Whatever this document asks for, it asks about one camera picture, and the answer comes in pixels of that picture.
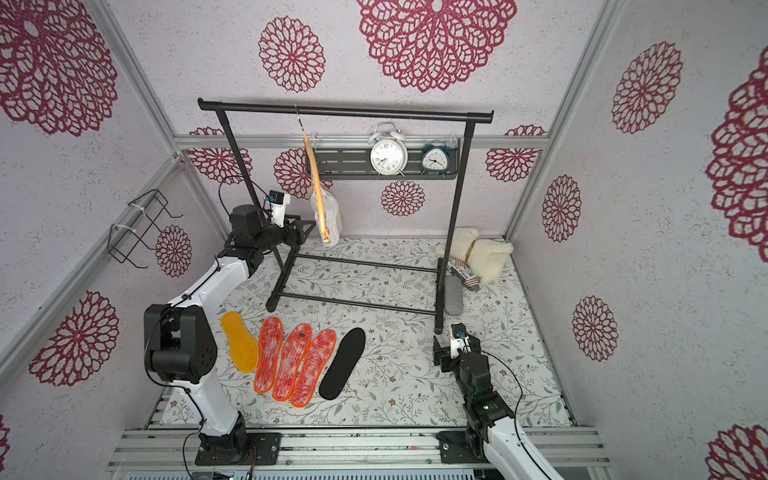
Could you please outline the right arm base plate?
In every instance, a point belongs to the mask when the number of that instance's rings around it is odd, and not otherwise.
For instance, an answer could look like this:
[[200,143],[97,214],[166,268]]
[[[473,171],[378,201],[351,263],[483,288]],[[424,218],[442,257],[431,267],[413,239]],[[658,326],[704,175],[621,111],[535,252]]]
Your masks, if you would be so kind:
[[471,429],[439,431],[435,437],[443,464],[490,464],[484,450],[486,441]]

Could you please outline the red orange insole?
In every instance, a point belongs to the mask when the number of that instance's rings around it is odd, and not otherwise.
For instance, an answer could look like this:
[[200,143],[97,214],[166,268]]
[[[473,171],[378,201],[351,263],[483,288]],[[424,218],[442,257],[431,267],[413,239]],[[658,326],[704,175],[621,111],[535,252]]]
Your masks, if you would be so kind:
[[274,384],[283,339],[281,320],[277,317],[265,319],[258,340],[260,357],[254,378],[254,390],[257,393],[268,392]]

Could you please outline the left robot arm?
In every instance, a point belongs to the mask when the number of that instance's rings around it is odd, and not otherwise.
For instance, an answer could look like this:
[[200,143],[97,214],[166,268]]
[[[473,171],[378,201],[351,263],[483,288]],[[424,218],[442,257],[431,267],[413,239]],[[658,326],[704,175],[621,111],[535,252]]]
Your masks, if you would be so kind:
[[153,383],[182,390],[201,416],[203,451],[217,461],[241,460],[251,450],[245,420],[217,378],[218,348],[209,321],[229,294],[287,245],[298,251],[316,226],[287,214],[281,225],[265,210],[241,205],[230,213],[232,231],[212,267],[180,296],[144,313],[144,368]]

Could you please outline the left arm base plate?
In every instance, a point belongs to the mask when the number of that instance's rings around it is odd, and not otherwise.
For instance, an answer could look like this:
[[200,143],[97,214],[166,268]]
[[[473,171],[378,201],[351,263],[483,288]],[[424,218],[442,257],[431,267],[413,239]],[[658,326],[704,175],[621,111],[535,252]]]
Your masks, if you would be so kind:
[[246,433],[245,436],[211,437],[201,435],[195,465],[271,466],[277,463],[282,435],[280,433]]

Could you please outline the orange trimmed white insole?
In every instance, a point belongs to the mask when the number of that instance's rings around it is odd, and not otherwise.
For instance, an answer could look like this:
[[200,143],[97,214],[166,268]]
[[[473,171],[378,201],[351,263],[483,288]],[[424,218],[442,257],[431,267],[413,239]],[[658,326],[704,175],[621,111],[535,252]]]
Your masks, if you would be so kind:
[[324,329],[312,340],[295,383],[290,403],[296,408],[304,408],[312,399],[319,377],[325,365],[333,355],[337,334],[332,329]]

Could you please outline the yellow shoe insole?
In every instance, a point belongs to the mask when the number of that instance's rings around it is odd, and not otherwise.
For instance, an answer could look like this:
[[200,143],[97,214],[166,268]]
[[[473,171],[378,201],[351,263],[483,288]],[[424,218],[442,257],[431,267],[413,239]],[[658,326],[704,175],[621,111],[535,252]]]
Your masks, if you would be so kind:
[[260,361],[259,345],[246,328],[242,316],[237,312],[227,312],[220,323],[229,342],[229,355],[234,366],[242,373],[255,372]]

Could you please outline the orange clip hanger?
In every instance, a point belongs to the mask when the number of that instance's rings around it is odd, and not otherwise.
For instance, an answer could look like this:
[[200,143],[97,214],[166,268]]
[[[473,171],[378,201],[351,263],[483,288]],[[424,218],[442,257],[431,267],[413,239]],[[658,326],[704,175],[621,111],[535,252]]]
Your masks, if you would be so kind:
[[323,199],[323,187],[322,187],[322,182],[319,176],[315,153],[314,153],[311,141],[302,123],[298,106],[295,105],[294,109],[296,112],[299,126],[302,131],[304,148],[307,154],[307,158],[309,160],[310,174],[311,174],[312,186],[313,186],[313,192],[314,192],[314,198],[315,198],[315,212],[317,214],[317,226],[319,228],[323,243],[325,245],[329,245],[331,243],[331,236],[330,236],[330,231],[326,221],[325,204]]

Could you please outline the white grey insole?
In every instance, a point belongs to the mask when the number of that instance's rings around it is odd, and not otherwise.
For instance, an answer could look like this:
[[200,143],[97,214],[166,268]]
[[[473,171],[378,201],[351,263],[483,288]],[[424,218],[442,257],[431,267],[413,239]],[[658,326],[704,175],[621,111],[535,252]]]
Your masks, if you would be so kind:
[[338,244],[343,228],[341,211],[336,197],[327,188],[322,187],[321,193],[325,213],[325,225],[329,237],[327,241],[324,240],[324,237],[321,237],[321,240],[326,247],[333,247]]

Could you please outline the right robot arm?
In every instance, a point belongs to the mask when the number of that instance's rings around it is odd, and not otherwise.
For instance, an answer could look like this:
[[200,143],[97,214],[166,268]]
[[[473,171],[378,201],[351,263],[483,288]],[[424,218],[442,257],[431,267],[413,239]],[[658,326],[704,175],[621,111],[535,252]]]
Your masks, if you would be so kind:
[[504,479],[562,477],[523,431],[516,410],[494,389],[487,355],[479,351],[453,354],[437,340],[433,354],[436,366],[454,374],[467,417],[463,432],[436,434],[444,464],[487,463]]

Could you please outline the black shoe insole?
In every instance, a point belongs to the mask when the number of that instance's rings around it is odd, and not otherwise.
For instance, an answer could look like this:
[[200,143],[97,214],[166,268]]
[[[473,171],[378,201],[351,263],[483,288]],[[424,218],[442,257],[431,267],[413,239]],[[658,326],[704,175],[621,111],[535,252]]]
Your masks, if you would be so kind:
[[345,334],[318,389],[323,399],[334,400],[341,394],[362,357],[365,345],[366,333],[362,328],[355,327]]

